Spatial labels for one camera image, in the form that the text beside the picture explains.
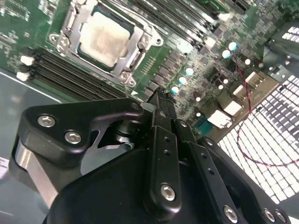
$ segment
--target ram slot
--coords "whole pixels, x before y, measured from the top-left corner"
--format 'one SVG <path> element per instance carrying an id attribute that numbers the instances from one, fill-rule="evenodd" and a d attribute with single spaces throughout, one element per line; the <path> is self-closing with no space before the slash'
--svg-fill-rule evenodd
<path id="1" fill-rule="evenodd" d="M 154 10 L 149 4 L 144 2 L 143 0 L 133 0 L 134 4 L 136 4 L 141 10 L 151 15 L 153 18 L 160 20 L 166 26 L 168 26 L 176 35 L 183 38 L 189 43 L 197 42 L 195 38 L 190 36 L 186 31 L 179 28 L 174 22 L 168 20 L 162 13 Z"/>
<path id="2" fill-rule="evenodd" d="M 61 58 L 44 52 L 34 75 L 75 98 L 84 100 L 123 98 L 126 95 Z"/>
<path id="3" fill-rule="evenodd" d="M 169 5 L 163 4 L 162 0 L 147 0 L 147 1 L 152 5 L 155 5 L 157 8 L 160 7 L 163 13 L 167 14 L 169 17 L 175 18 L 179 23 L 183 24 L 186 28 L 188 28 L 196 35 L 198 35 L 198 33 L 201 32 L 200 29 L 197 26 L 195 26 L 192 22 L 190 22 L 186 18 L 182 18 L 182 16 L 180 16 L 178 12 L 171 7 L 170 4 Z"/>

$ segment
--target metal bracket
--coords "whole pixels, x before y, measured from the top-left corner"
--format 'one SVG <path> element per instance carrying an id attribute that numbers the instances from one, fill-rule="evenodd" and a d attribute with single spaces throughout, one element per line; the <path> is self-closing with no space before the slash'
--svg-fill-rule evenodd
<path id="1" fill-rule="evenodd" d="M 112 71 L 106 71 L 98 66 L 90 63 L 88 60 L 83 59 L 78 54 L 78 47 L 80 45 L 80 28 L 82 24 L 88 21 L 88 18 L 92 15 L 94 8 L 101 3 L 101 7 L 112 14 L 117 14 L 127 23 L 134 27 L 134 32 L 131 35 L 127 44 L 127 54 L 125 57 L 121 57 L 115 64 Z M 54 44 L 61 56 L 66 56 L 73 61 L 87 67 L 96 74 L 100 74 L 104 78 L 111 80 L 114 83 L 123 83 L 129 87 L 135 87 L 136 81 L 133 78 L 133 72 L 138 67 L 140 62 L 145 57 L 146 52 L 151 46 L 162 46 L 163 39 L 155 28 L 143 20 L 141 17 L 136 17 L 144 27 L 138 27 L 133 21 L 128 20 L 125 16 L 119 12 L 113 10 L 108 4 L 96 0 L 87 0 L 84 4 L 79 4 L 77 0 L 71 2 L 68 14 L 65 18 L 63 27 L 59 35 L 50 34 L 49 40 Z"/>
<path id="2" fill-rule="evenodd" d="M 247 221 L 239 213 L 206 148 L 196 144 L 190 127 L 182 120 L 173 122 L 178 137 L 179 158 L 186 158 L 194 167 L 204 186 L 203 203 L 211 223 L 240 223 Z"/>
<path id="3" fill-rule="evenodd" d="M 291 223 L 288 215 L 276 205 L 271 198 L 209 137 L 201 137 L 198 144 L 204 146 L 226 185 L 230 186 L 239 196 L 245 218 L 250 223 L 278 224 Z"/>

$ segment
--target electronic component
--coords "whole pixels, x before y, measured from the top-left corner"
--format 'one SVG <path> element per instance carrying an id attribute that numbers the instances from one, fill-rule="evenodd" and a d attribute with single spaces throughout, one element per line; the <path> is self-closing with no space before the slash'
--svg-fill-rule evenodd
<path id="1" fill-rule="evenodd" d="M 164 68 L 164 67 L 161 67 L 161 68 L 159 69 L 158 73 L 159 73 L 160 75 L 162 75 L 162 76 L 165 77 L 165 76 L 167 76 L 167 75 L 169 74 L 169 70 L 166 69 L 166 68 Z"/>
<path id="2" fill-rule="evenodd" d="M 230 51 L 229 50 L 224 50 L 222 52 L 222 57 L 223 58 L 229 58 L 230 57 Z"/>
<path id="3" fill-rule="evenodd" d="M 176 51 L 173 51 L 170 53 L 169 57 L 171 57 L 174 61 L 177 61 L 178 59 L 180 59 L 181 54 Z"/>
<path id="4" fill-rule="evenodd" d="M 151 88 L 152 90 L 156 90 L 156 88 L 158 88 L 158 87 L 159 87 L 159 85 L 154 81 L 151 81 L 149 83 L 149 88 Z"/>
<path id="5" fill-rule="evenodd" d="M 62 56 L 130 87 L 136 85 L 132 72 L 146 52 L 163 45 L 161 36 L 142 17 L 133 18 L 128 9 L 95 0 L 84 5 L 73 0 L 60 34 L 49 38 Z"/>
<path id="6" fill-rule="evenodd" d="M 246 89 L 243 85 L 239 85 L 234 91 L 233 94 L 240 100 L 246 98 Z"/>
<path id="7" fill-rule="evenodd" d="M 222 82 L 221 82 L 220 80 L 218 80 L 218 79 L 215 81 L 215 85 L 216 85 L 217 88 L 220 89 L 220 90 L 222 90 L 223 87 L 224 87 L 223 84 L 222 84 Z"/>
<path id="8" fill-rule="evenodd" d="M 236 42 L 231 42 L 228 45 L 229 50 L 236 50 L 237 49 L 237 43 Z"/>
<path id="9" fill-rule="evenodd" d="M 235 102 L 227 92 L 223 91 L 219 97 L 218 97 L 218 102 L 221 105 L 221 107 L 223 108 L 223 110 L 232 115 L 232 116 L 236 116 L 241 109 L 243 108 L 240 104 L 238 104 L 237 102 Z"/>
<path id="10" fill-rule="evenodd" d="M 178 92 L 179 92 L 178 87 L 177 87 L 177 86 L 173 86 L 173 87 L 171 88 L 171 92 L 173 92 L 174 94 L 178 94 Z"/>
<path id="11" fill-rule="evenodd" d="M 195 114 L 195 116 L 197 117 L 197 118 L 199 118 L 200 116 L 201 116 L 201 112 L 200 112 L 200 110 L 199 110 L 199 108 L 198 107 L 195 107 L 194 108 L 194 114 Z"/>
<path id="12" fill-rule="evenodd" d="M 172 69 L 175 66 L 175 63 L 172 60 L 167 58 L 164 62 L 164 66 L 169 69 Z"/>
<path id="13" fill-rule="evenodd" d="M 258 74 L 255 71 L 252 71 L 250 75 L 247 75 L 250 70 L 245 71 L 246 82 L 251 85 L 253 88 L 256 88 L 262 81 L 265 80 L 265 75 L 262 72 Z"/>
<path id="14" fill-rule="evenodd" d="M 147 95 L 148 97 L 150 97 L 153 93 L 154 93 L 153 90 L 149 88 L 145 88 L 144 90 L 144 94 Z"/>
<path id="15" fill-rule="evenodd" d="M 164 78 L 160 75 L 155 75 L 154 80 L 158 83 L 162 83 L 164 81 Z"/>
<path id="16" fill-rule="evenodd" d="M 178 78 L 179 83 L 181 83 L 182 85 L 186 85 L 187 84 L 187 79 L 183 76 L 181 76 L 180 78 Z"/>
<path id="17" fill-rule="evenodd" d="M 204 97 L 206 96 L 205 92 L 193 92 L 193 98 L 195 99 L 196 102 L 201 101 Z"/>

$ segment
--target gray surface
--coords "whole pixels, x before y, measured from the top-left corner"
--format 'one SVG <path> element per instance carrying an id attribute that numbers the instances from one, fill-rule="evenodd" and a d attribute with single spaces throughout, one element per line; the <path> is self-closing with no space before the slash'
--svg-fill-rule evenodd
<path id="1" fill-rule="evenodd" d="M 23 110 L 35 105 L 57 103 L 9 76 L 0 75 L 0 157 L 10 158 Z M 111 149 L 89 152 L 89 156 L 84 158 L 82 172 L 85 174 L 125 151 Z M 47 212 L 40 194 L 16 181 L 9 173 L 0 179 L 0 224 L 41 224 Z"/>

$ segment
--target perforated metal panel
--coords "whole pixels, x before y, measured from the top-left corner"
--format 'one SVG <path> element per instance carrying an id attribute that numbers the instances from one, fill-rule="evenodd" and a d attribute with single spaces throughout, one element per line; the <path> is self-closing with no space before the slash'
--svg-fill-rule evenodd
<path id="1" fill-rule="evenodd" d="M 299 192 L 299 163 L 268 167 L 243 157 L 236 139 L 239 125 L 220 147 L 279 203 Z M 299 79 L 291 76 L 264 100 L 244 122 L 239 144 L 254 160 L 282 164 L 299 159 Z"/>

